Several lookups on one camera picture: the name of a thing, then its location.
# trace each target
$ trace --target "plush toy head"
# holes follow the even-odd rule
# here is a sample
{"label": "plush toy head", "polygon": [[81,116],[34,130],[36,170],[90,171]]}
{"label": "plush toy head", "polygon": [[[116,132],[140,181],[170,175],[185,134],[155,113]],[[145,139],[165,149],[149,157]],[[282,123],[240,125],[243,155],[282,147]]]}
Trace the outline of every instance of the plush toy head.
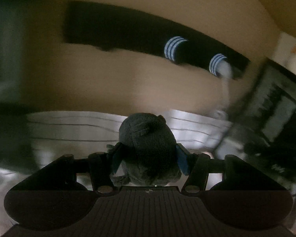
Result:
{"label": "plush toy head", "polygon": [[126,147],[122,167],[130,182],[142,186],[166,185],[181,177],[176,140],[162,116],[132,114],[119,129],[119,141]]}

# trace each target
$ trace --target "gray plush toy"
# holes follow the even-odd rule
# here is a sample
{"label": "gray plush toy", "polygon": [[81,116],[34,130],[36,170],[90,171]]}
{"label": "gray plush toy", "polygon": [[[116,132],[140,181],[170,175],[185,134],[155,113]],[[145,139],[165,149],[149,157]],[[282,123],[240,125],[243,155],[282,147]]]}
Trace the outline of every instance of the gray plush toy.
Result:
{"label": "gray plush toy", "polygon": [[126,149],[122,161],[124,175],[111,177],[115,186],[129,182],[138,186],[165,186],[180,179],[176,140],[163,116],[130,115],[119,129],[119,141]]}

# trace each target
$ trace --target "ribbed black surface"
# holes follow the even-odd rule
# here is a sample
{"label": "ribbed black surface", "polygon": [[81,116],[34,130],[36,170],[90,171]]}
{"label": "ribbed black surface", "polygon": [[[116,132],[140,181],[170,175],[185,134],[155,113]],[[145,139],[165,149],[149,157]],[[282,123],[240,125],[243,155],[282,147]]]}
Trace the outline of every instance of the ribbed black surface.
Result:
{"label": "ribbed black surface", "polygon": [[175,187],[124,187],[112,197],[97,200],[79,222],[54,231],[37,232],[15,226],[4,236],[294,236],[284,227],[250,232],[216,220],[195,197],[181,195]]}

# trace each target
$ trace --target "plush toy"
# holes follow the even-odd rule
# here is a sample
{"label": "plush toy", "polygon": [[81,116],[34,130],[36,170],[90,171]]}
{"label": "plush toy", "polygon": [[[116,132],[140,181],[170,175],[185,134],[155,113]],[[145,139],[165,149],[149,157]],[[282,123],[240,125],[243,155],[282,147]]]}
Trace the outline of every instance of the plush toy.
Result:
{"label": "plush toy", "polygon": [[180,179],[176,140],[163,116],[130,115],[121,124],[119,141],[125,147],[121,163],[124,175],[111,177],[115,186],[129,182],[138,186],[165,186]]}

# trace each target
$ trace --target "striped cuff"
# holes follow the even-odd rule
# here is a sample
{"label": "striped cuff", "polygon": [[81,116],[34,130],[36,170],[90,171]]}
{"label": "striped cuff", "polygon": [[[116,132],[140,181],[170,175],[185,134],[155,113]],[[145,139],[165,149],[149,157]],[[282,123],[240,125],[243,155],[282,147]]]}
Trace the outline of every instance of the striped cuff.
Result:
{"label": "striped cuff", "polygon": [[186,41],[187,40],[183,37],[172,37],[171,39],[169,39],[169,41],[164,46],[164,56],[171,61],[175,61],[174,55],[176,49],[181,43]]}
{"label": "striped cuff", "polygon": [[210,63],[209,63],[209,72],[217,76],[216,70],[217,65],[220,63],[221,60],[226,59],[227,57],[221,53],[216,54],[214,57],[212,57]]}

